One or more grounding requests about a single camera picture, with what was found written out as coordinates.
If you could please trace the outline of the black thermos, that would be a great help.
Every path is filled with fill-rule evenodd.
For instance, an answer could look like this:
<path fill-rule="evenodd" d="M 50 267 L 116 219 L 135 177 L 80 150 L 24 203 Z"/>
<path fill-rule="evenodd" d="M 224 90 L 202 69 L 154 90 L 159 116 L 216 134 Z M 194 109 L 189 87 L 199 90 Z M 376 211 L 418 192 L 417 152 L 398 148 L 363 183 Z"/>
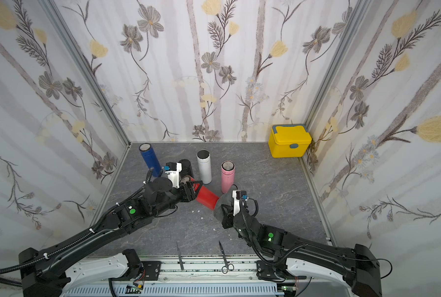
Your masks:
<path fill-rule="evenodd" d="M 193 174 L 191 162 L 188 159 L 181 159 L 179 163 L 181 164 L 182 167 L 180 171 L 180 178 L 183 179 L 186 176 L 193 178 L 194 174 Z"/>

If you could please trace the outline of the red thermos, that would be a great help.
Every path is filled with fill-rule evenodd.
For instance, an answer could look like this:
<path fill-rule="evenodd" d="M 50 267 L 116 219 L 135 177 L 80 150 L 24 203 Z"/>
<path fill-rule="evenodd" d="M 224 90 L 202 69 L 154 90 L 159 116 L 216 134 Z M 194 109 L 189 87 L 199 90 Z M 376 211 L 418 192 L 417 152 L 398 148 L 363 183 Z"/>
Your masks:
<path fill-rule="evenodd" d="M 189 180 L 191 182 L 196 181 L 194 178 L 189 177 Z M 203 183 L 203 187 L 200 190 L 196 201 L 198 201 L 203 206 L 207 207 L 210 210 L 214 210 L 215 204 L 217 200 L 219 199 L 219 196 L 214 194 L 212 191 L 210 191 L 208 188 L 205 187 Z"/>

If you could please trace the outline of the blue thermos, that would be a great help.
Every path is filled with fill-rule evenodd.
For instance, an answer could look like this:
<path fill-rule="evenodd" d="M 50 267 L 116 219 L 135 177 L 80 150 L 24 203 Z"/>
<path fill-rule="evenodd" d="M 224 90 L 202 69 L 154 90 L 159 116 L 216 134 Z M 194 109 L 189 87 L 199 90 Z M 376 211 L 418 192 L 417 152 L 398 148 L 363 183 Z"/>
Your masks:
<path fill-rule="evenodd" d="M 162 167 L 153 146 L 150 143 L 140 144 L 139 151 L 147 167 L 152 169 L 152 175 L 156 178 L 160 177 L 162 175 Z"/>

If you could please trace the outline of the grey cloth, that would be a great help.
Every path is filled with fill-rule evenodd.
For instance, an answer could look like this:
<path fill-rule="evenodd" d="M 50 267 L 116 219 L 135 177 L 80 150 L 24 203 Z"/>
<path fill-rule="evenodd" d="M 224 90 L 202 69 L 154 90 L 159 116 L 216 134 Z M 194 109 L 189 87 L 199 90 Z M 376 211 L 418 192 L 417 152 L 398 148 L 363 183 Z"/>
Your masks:
<path fill-rule="evenodd" d="M 214 217 L 219 223 L 222 223 L 224 217 L 233 210 L 233 192 L 235 192 L 235 188 L 230 188 L 228 192 L 223 194 L 215 204 Z"/>

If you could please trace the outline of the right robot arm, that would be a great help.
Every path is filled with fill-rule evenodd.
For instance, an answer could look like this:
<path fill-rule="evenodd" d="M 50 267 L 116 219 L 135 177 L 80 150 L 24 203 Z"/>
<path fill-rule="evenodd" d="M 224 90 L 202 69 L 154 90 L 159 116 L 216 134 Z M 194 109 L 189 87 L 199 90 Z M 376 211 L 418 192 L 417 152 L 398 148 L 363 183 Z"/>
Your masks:
<path fill-rule="evenodd" d="M 265 265 L 293 275 L 293 261 L 301 260 L 339 274 L 359 297 L 381 297 L 379 260 L 366 246 L 353 248 L 323 245 L 303 239 L 283 229 L 259 223 L 247 209 L 235 214 L 233 207 L 222 204 L 214 211 L 224 229 L 234 228 L 238 237 L 253 249 Z"/>

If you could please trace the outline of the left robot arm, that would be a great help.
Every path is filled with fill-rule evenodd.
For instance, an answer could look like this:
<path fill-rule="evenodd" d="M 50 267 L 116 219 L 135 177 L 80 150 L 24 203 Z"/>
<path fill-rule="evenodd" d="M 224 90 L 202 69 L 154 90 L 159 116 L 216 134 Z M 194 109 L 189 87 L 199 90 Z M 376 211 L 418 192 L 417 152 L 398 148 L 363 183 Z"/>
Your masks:
<path fill-rule="evenodd" d="M 190 177 L 182 179 L 178 186 L 165 177 L 146 178 L 139 190 L 112 206 L 88 229 L 40 251 L 29 248 L 21 252 L 23 295 L 59 297 L 97 280 L 128 280 L 141 275 L 142 263 L 133 249 L 97 261 L 83 259 L 152 223 L 179 203 L 195 200 L 202 185 Z"/>

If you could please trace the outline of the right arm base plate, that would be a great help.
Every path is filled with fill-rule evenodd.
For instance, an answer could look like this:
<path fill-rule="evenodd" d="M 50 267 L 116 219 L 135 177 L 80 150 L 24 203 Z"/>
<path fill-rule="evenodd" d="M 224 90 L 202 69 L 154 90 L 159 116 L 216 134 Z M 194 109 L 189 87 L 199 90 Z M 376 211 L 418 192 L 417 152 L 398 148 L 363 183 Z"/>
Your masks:
<path fill-rule="evenodd" d="M 256 276 L 259 280 L 268 282 L 280 282 L 282 278 L 276 275 L 276 271 L 272 266 L 268 266 L 265 262 L 256 261 Z"/>

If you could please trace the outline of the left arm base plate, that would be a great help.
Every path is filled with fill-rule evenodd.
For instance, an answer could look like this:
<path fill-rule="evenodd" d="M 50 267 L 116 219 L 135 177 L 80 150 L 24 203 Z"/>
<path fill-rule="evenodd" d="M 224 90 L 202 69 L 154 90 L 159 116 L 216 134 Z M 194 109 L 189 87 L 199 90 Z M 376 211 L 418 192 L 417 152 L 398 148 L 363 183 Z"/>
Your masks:
<path fill-rule="evenodd" d="M 161 261 L 142 261 L 136 271 L 133 281 L 157 281 L 160 272 Z"/>

